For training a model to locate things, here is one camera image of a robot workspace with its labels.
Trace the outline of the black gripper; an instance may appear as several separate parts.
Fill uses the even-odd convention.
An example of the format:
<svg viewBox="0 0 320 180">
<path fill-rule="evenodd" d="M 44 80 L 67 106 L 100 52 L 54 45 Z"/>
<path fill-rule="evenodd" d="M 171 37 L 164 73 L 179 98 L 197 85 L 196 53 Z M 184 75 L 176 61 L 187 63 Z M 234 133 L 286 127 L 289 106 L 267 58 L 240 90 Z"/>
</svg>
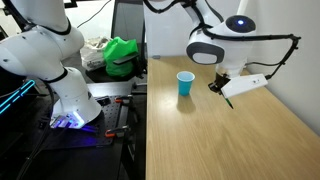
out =
<svg viewBox="0 0 320 180">
<path fill-rule="evenodd" d="M 217 94 L 221 94 L 221 88 L 225 86 L 230 79 L 226 73 L 220 75 L 219 73 L 216 74 L 216 79 L 214 83 L 209 83 L 208 88 Z"/>
</svg>

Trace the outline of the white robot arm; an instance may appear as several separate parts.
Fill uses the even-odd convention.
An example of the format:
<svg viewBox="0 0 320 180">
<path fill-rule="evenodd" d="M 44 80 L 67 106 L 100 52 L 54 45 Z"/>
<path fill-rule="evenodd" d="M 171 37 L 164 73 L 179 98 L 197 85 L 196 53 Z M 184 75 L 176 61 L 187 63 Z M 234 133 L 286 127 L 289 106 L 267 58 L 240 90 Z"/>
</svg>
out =
<svg viewBox="0 0 320 180">
<path fill-rule="evenodd" d="M 20 76 L 35 76 L 58 94 L 50 126 L 80 129 L 94 120 L 101 106 L 91 96 L 80 71 L 61 61 L 84 46 L 82 33 L 66 16 L 62 0 L 3 0 L 12 13 L 31 25 L 18 35 L 0 43 L 0 66 Z M 255 33 L 255 23 L 235 15 L 219 24 L 215 11 L 205 0 L 183 1 L 196 28 L 191 33 L 187 55 L 194 62 L 216 66 L 217 75 L 236 84 L 245 65 Z"/>
</svg>

